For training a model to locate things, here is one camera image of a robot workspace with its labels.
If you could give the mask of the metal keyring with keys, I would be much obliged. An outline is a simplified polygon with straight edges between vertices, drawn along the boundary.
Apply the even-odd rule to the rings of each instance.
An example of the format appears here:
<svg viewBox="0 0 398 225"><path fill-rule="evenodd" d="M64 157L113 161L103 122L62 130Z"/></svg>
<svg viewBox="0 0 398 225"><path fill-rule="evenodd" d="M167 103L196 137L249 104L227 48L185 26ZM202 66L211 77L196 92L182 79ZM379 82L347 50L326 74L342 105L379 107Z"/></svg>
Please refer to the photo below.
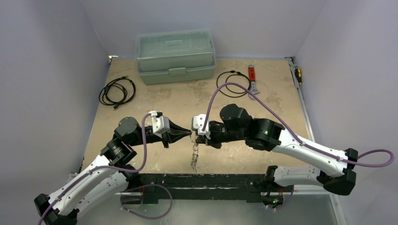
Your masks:
<svg viewBox="0 0 398 225"><path fill-rule="evenodd" d="M191 167L194 173L197 173L197 161L199 158L199 144L197 143L198 136L195 134L194 137L191 139L193 143L192 146L192 156L191 156Z"/></svg>

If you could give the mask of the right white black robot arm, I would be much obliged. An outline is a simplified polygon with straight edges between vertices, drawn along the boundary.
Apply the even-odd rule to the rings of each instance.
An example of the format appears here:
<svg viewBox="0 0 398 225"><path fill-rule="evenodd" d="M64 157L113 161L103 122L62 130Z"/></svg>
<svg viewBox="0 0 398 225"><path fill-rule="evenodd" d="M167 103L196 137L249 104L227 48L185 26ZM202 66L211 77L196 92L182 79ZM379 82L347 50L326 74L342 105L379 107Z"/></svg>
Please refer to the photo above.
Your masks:
<svg viewBox="0 0 398 225"><path fill-rule="evenodd" d="M314 185L336 195L349 195L356 184L354 165L358 152L332 149L301 136L270 119L253 118L246 109L229 104L220 111L221 122L206 121L205 114L192 118L196 143L220 149L223 143L244 141L255 150L285 154L307 163L302 167L269 166L263 184L266 189L291 185Z"/></svg>

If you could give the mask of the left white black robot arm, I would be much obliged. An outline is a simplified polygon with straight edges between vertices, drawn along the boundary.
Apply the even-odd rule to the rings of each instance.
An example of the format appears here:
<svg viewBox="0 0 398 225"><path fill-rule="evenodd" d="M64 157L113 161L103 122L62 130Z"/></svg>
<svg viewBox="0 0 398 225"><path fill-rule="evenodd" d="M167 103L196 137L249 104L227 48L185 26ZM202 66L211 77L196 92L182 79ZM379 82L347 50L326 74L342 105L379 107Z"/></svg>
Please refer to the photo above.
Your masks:
<svg viewBox="0 0 398 225"><path fill-rule="evenodd" d="M173 123L162 112L150 111L141 122L133 117L119 121L112 139L76 177L57 191L34 199L38 224L75 225L78 215L117 192L136 191L139 173L147 162L147 145L171 143L192 132Z"/></svg>

